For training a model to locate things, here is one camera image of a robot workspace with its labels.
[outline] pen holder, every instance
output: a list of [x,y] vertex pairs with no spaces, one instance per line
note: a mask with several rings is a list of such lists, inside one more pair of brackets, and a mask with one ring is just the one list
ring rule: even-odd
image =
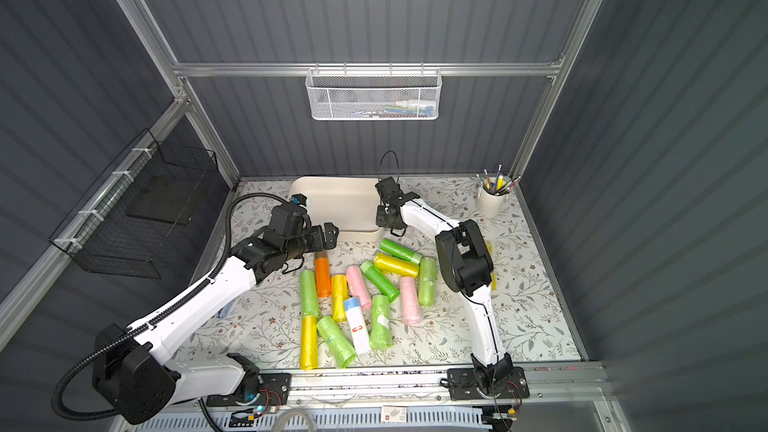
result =
[[498,214],[498,211],[502,210],[502,206],[507,200],[507,197],[509,197],[509,194],[504,194],[504,196],[494,196],[485,190],[485,187],[480,185],[478,186],[478,196],[475,205],[481,214],[486,217],[493,217]]

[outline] metal plate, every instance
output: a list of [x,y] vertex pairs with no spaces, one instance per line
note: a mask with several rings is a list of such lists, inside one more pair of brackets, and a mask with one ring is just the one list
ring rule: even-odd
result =
[[[252,404],[252,407],[257,407],[258,405],[266,406],[267,404],[272,407],[273,405],[288,403],[291,374],[260,374],[259,377],[262,383],[261,388],[266,386],[270,392],[270,400],[267,402],[266,394],[263,394],[254,404]],[[242,407],[237,405],[235,400],[236,399],[231,395],[209,395],[205,404],[208,407]]]
[[[472,400],[472,399],[487,399],[484,395],[480,394],[475,384],[475,372],[472,368],[456,368],[448,369],[448,390],[451,393],[451,400]],[[512,382],[515,387],[503,388],[499,395],[496,396],[496,400],[510,399],[526,399],[531,397],[531,392],[528,390],[528,381],[525,379],[525,372],[520,367],[515,367],[512,370],[512,376],[508,380]]]

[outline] green trash bag roll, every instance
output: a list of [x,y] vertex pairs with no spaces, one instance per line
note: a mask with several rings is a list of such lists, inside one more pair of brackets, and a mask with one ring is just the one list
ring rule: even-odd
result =
[[389,299],[385,295],[374,295],[372,302],[371,333],[368,343],[373,350],[384,350],[392,346],[392,331],[389,330]]
[[435,304],[437,263],[434,258],[424,257],[418,264],[418,302],[422,307]]
[[384,277],[384,274],[370,260],[363,262],[362,265],[360,265],[360,270],[362,271],[362,274],[379,289],[379,292],[386,295],[389,299],[389,303],[394,302],[395,299],[400,296],[400,291],[397,287],[392,285],[389,279]]
[[344,337],[339,325],[331,317],[325,316],[317,321],[317,331],[320,332],[322,340],[328,344],[331,352],[333,352],[336,368],[346,369],[357,357],[357,352],[350,341]]
[[301,296],[301,316],[320,318],[315,273],[311,270],[302,271],[301,276],[299,276],[299,295]]
[[414,252],[408,247],[403,247],[402,245],[395,244],[388,238],[385,238],[382,240],[381,245],[379,245],[379,248],[382,250],[382,252],[386,252],[387,254],[390,254],[393,257],[400,258],[404,261],[408,261],[411,264],[418,265],[419,261],[422,260],[422,255],[418,252]]

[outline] blue cap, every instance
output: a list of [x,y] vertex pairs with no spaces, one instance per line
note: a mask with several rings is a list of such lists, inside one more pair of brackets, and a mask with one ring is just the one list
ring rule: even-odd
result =
[[351,308],[359,307],[360,306],[360,299],[357,297],[348,298],[344,301],[344,312],[347,312]]

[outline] pink trash bag roll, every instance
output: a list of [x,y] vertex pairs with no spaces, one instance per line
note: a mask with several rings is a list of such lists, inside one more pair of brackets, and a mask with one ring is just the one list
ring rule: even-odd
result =
[[360,300],[360,307],[367,311],[371,307],[371,296],[368,294],[366,282],[362,280],[362,272],[357,265],[346,268],[346,283],[350,288],[350,295]]
[[416,280],[413,277],[400,277],[400,300],[402,300],[402,322],[406,325],[418,325],[424,320],[422,306],[418,304]]

